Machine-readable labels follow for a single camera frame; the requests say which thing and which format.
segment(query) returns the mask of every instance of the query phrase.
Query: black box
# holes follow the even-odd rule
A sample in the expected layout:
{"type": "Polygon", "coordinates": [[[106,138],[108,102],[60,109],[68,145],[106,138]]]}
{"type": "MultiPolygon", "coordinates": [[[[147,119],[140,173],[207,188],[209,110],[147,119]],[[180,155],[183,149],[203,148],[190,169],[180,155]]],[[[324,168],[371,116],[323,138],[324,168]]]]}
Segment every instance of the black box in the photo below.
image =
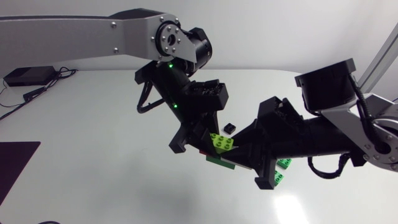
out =
{"type": "Polygon", "coordinates": [[[17,68],[4,81],[9,86],[47,85],[56,75],[53,66],[17,68]]]}

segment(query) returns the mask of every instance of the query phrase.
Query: black cable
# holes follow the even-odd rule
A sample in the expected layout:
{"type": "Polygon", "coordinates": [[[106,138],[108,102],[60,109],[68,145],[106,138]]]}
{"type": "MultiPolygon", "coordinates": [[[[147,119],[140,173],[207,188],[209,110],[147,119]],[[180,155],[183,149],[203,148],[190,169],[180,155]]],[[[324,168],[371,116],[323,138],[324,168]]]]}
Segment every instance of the black cable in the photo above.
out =
{"type": "Polygon", "coordinates": [[[369,112],[368,104],[366,103],[365,97],[363,96],[361,89],[357,86],[354,76],[348,76],[349,82],[354,89],[358,101],[356,103],[359,111],[359,117],[361,118],[362,127],[364,129],[366,137],[375,145],[375,148],[379,151],[384,150],[383,142],[381,141],[376,127],[373,125],[373,117],[369,112]]]}
{"type": "Polygon", "coordinates": [[[56,221],[45,221],[45,222],[41,222],[39,224],[60,224],[60,223],[56,222],[56,221]]]}
{"type": "Polygon", "coordinates": [[[152,86],[153,86],[152,82],[145,82],[144,83],[144,87],[142,89],[142,93],[141,93],[141,96],[139,98],[138,105],[137,105],[138,113],[146,113],[149,110],[151,110],[151,109],[161,105],[162,103],[164,103],[164,100],[160,99],[160,100],[157,100],[157,101],[155,101],[153,103],[148,103],[147,106],[143,107],[143,104],[148,99],[148,96],[150,94],[152,86]]]}
{"type": "Polygon", "coordinates": [[[2,85],[4,85],[4,88],[0,91],[0,94],[5,90],[5,89],[7,89],[7,86],[6,86],[6,84],[4,83],[4,79],[2,80],[2,85]]]}
{"type": "Polygon", "coordinates": [[[8,117],[10,114],[13,114],[14,112],[16,112],[17,110],[21,109],[23,106],[27,105],[28,103],[30,103],[31,101],[33,101],[34,99],[36,99],[37,97],[39,97],[41,94],[43,94],[45,91],[47,91],[49,88],[53,87],[59,80],[61,79],[65,79],[65,78],[69,78],[72,75],[76,74],[78,70],[77,69],[68,69],[67,67],[61,67],[60,70],[58,71],[58,74],[55,76],[55,78],[53,80],[50,81],[49,84],[47,84],[47,86],[38,94],[34,95],[32,98],[29,98],[27,101],[19,104],[19,105],[14,105],[17,106],[16,108],[14,108],[12,111],[2,115],[0,117],[0,121],[6,117],[8,117]],[[62,76],[63,73],[65,72],[70,72],[69,75],[65,75],[62,76]]]}
{"type": "Polygon", "coordinates": [[[314,172],[317,176],[324,178],[324,179],[334,179],[339,177],[349,159],[348,154],[342,154],[338,161],[338,169],[332,173],[322,172],[317,170],[312,163],[312,157],[308,157],[308,166],[311,168],[312,172],[314,172]]]}
{"type": "Polygon", "coordinates": [[[5,108],[13,108],[13,107],[19,106],[19,105],[21,105],[21,104],[22,104],[22,103],[19,103],[19,104],[17,104],[17,105],[6,106],[6,105],[2,105],[2,104],[0,103],[0,106],[5,107],[5,108]]]}

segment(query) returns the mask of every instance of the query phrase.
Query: robotic arm link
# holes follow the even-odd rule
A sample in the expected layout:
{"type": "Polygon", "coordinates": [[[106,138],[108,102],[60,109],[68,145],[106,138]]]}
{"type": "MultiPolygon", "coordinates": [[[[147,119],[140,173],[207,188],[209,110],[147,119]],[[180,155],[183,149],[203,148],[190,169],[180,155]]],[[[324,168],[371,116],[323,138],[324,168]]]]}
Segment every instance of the robotic arm link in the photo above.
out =
{"type": "Polygon", "coordinates": [[[348,159],[356,167],[370,162],[397,172],[398,108],[360,92],[351,76],[352,59],[295,78],[307,111],[316,118],[303,119],[288,99],[270,98],[260,103],[253,123],[233,137],[236,148],[218,155],[210,133],[219,133],[217,111],[228,100],[226,85],[189,79],[213,54],[202,29],[182,30],[175,16],[146,9],[109,17],[3,17],[0,29],[3,69],[121,54],[152,60],[136,72],[135,81],[144,85],[137,111],[166,102],[181,122],[169,144],[173,152],[185,152],[190,144],[253,168],[260,189],[274,188],[276,160],[283,158],[308,157],[311,169],[329,179],[339,176],[348,159]],[[162,99],[144,106],[153,86],[162,99]],[[342,154],[335,174],[313,167],[313,156],[330,154],[342,154]]]}

